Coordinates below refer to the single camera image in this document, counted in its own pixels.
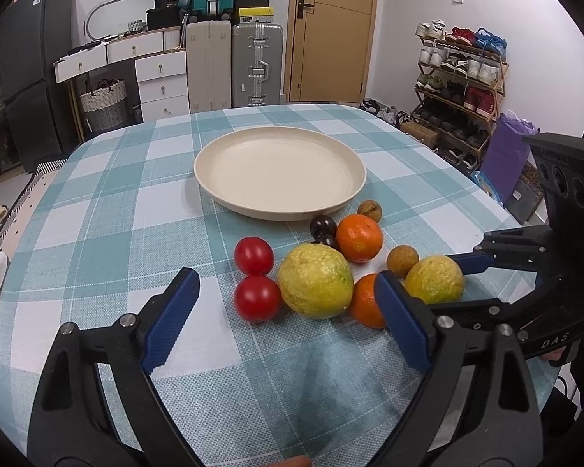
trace wooden shoe rack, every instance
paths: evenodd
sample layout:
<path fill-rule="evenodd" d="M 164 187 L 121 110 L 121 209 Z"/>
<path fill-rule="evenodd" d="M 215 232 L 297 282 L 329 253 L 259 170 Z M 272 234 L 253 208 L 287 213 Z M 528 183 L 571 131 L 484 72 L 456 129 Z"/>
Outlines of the wooden shoe rack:
<path fill-rule="evenodd" d="M 475 121 L 475 123 L 478 123 L 481 126 L 483 126 L 483 128 L 486 129 L 489 136 L 492 135 L 493 130 L 495 130 L 495 126 L 496 126 L 496 123 L 498 121 L 498 117 L 500 116 L 502 102 L 504 101 L 504 98 L 506 96 L 506 74 L 508 73 L 509 65 L 507 63 L 503 62 L 502 58 L 498 54 L 493 54 L 492 52 L 489 52 L 489 51 L 482 51 L 481 49 L 478 49 L 476 47 L 471 47 L 468 45 L 463 45 L 463 44 L 455 43 L 455 42 L 447 42 L 445 40 L 430 40 L 430 39 L 424 39 L 424 38 L 422 38 L 421 40 L 422 40 L 422 45 L 431 45 L 432 44 L 433 46 L 441 46 L 441 47 L 447 49 L 448 51 L 462 53 L 473 60 L 477 60 L 477 61 L 484 60 L 485 63 L 499 67 L 498 82 L 496 82 L 494 86 L 489 86 L 488 84 L 485 84 L 481 81 L 478 81 L 477 79 L 471 79 L 471 78 L 464 76 L 458 72 L 452 72 L 450 70 L 443 70 L 440 68 L 438 69 L 435 67 L 430 67 L 428 65 L 424 65 L 422 63 L 418 63 L 418 67 L 420 68 L 420 71 L 423 74 L 434 75 L 436 72 L 442 73 L 442 74 L 444 74 L 442 76 L 442 79 L 444 80 L 444 82 L 447 82 L 448 80 L 450 80 L 453 82 L 457 82 L 459 84 L 464 84 L 466 89 L 469 86 L 474 86 L 476 88 L 481 88 L 483 90 L 490 91 L 493 94 L 493 98 L 495 100 L 495 107 L 494 107 L 493 113 L 490 115 L 490 117 L 481 115 L 478 112 L 471 111 L 468 108 L 465 108 L 463 105 L 460 105 L 460 104 L 454 103 L 451 100 L 445 99 L 445 98 L 441 97 L 439 95 L 439 93 L 431 93 L 430 91 L 427 91 L 424 89 L 415 88 L 415 93 L 417 95 L 417 98 L 420 101 L 420 104 L 418 105 L 418 107 L 420 107 L 422 105 L 422 103 L 424 102 L 424 100 L 427 98 L 437 99 L 453 109 L 464 112 L 465 114 L 470 116 Z M 436 131 L 437 133 L 439 133 L 440 141 L 444 144 L 445 147 L 457 148 L 457 149 L 460 149 L 461 151 L 464 151 L 465 153 L 471 153 L 478 158 L 478 163 L 480 164 L 480 162 L 482 161 L 482 158 L 484 156 L 484 152 L 486 152 L 486 148 L 487 148 L 487 145 L 489 143 L 489 138 L 487 138 L 487 140 L 484 142 L 484 144 L 482 146 L 480 146 L 479 149 L 476 149 L 471 144 L 468 144 L 467 142 L 459 139 L 453 133 L 447 132 L 446 130 L 433 125 L 429 121 L 426 121 L 426 120 L 420 118 L 419 115 L 413 114 L 413 117 L 417 123 L 422 124 L 422 126 L 426 126 L 430 129 Z M 452 164 L 454 164 L 459 170 L 463 170 L 463 168 L 461 166 L 461 162 L 452 163 Z"/>

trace beige round plate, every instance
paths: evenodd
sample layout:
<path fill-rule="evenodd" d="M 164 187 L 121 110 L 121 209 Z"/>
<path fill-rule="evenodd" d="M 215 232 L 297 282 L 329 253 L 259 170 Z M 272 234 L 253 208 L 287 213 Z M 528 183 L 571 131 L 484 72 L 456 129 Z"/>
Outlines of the beige round plate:
<path fill-rule="evenodd" d="M 310 219 L 349 202 L 366 183 L 350 147 L 322 133 L 269 126 L 223 135 L 195 159 L 195 176 L 219 204 L 270 221 Z"/>

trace dark gray refrigerator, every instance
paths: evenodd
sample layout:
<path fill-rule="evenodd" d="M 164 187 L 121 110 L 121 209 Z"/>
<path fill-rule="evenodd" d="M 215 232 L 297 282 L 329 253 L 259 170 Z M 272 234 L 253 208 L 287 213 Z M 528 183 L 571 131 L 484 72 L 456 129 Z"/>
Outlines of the dark gray refrigerator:
<path fill-rule="evenodd" d="M 27 172 L 78 146 L 67 86 L 53 67 L 71 47 L 72 0 L 17 0 L 0 18 L 2 97 Z"/>

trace small brown fruit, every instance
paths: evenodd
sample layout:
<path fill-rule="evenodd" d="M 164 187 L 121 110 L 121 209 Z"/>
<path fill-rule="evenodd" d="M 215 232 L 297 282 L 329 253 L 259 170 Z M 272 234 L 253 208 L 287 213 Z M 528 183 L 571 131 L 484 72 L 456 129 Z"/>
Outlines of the small brown fruit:
<path fill-rule="evenodd" d="M 374 200 L 364 200 L 359 205 L 357 214 L 369 217 L 372 221 L 376 221 L 378 223 L 383 217 L 383 209 L 381 209 L 378 202 L 374 202 Z"/>
<path fill-rule="evenodd" d="M 387 268 L 398 277 L 404 278 L 418 261 L 420 257 L 415 249 L 411 246 L 398 246 L 389 252 Z"/>

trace tablecloth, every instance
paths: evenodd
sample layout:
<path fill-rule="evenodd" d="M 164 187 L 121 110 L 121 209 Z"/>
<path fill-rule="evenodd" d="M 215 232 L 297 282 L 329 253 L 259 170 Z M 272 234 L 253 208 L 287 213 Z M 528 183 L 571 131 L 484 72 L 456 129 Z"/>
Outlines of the tablecloth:
<path fill-rule="evenodd" d="M 201 276 L 201 296 L 167 363 L 152 375 L 179 430 L 206 465 L 257 466 L 307 454 L 316 466 L 364 465 L 415 393 L 387 331 L 350 317 L 313 321 L 283 311 L 252 326 L 234 311 L 243 277 L 232 258 L 242 237 L 274 248 L 276 269 L 307 222 L 246 218 L 200 189 L 195 155 L 225 133 L 294 126 L 332 135 L 368 169 L 339 221 L 371 198 L 383 208 L 383 250 L 353 266 L 384 269 L 389 250 L 421 257 L 466 252 L 483 232 L 517 223 L 430 149 L 380 119 L 337 104 L 250 107 L 179 116 L 100 135 L 77 149 L 48 187 L 0 296 L 0 427 L 23 451 L 39 374 L 60 324 L 106 326 L 136 313 L 182 266 Z M 490 269 L 467 277 L 464 299 L 514 300 L 534 276 Z M 539 405 L 556 371 L 533 360 Z M 108 367 L 104 390 L 124 442 L 137 446 Z"/>

